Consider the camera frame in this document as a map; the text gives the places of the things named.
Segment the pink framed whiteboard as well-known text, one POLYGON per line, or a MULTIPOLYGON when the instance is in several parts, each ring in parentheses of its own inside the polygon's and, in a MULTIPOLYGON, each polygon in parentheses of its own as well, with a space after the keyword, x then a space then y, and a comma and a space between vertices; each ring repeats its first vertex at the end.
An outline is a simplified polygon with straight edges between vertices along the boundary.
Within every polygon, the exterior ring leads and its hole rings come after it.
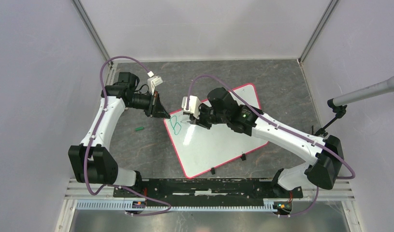
POLYGON ((181 109, 170 114, 164 124, 184 176, 196 178, 230 161, 267 145, 268 141, 236 133, 225 124, 210 129, 189 123, 181 109))

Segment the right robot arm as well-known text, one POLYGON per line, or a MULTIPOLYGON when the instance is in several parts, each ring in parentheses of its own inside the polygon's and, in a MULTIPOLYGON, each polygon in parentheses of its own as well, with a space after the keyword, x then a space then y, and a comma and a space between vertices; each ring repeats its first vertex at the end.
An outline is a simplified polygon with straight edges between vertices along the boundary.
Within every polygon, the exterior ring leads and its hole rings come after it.
POLYGON ((275 174, 271 184, 275 196, 284 197, 303 184, 333 189, 344 159, 339 138, 333 135, 322 138, 280 123, 246 101, 239 104, 236 93, 223 87, 209 92, 207 99, 209 105, 196 96, 183 98, 184 114, 189 115, 192 124, 206 129, 225 124, 236 133, 269 141, 304 160, 301 165, 275 174))

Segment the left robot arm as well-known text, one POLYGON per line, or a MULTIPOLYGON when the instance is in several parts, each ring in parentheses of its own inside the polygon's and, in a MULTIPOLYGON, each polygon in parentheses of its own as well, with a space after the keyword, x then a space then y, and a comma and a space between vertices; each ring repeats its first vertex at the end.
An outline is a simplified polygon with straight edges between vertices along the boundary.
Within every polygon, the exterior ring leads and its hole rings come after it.
POLYGON ((147 117, 166 118, 170 115, 160 101, 156 86, 163 83, 160 76, 151 76, 148 91, 141 93, 139 77, 130 72, 119 75, 118 81, 105 86, 100 107, 87 135, 79 145, 69 148, 68 156, 79 183, 125 186, 132 197, 143 193, 144 184, 138 171, 118 166, 110 154, 110 143, 118 119, 127 109, 143 110, 147 117))

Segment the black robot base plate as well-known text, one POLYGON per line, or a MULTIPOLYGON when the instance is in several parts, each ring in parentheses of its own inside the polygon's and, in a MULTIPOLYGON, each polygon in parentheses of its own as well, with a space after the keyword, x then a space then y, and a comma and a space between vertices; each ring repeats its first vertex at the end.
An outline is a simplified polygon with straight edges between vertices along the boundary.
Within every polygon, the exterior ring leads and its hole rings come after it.
POLYGON ((132 189, 174 207, 261 206, 264 199, 303 197, 301 187, 284 190, 266 178, 150 178, 132 189))

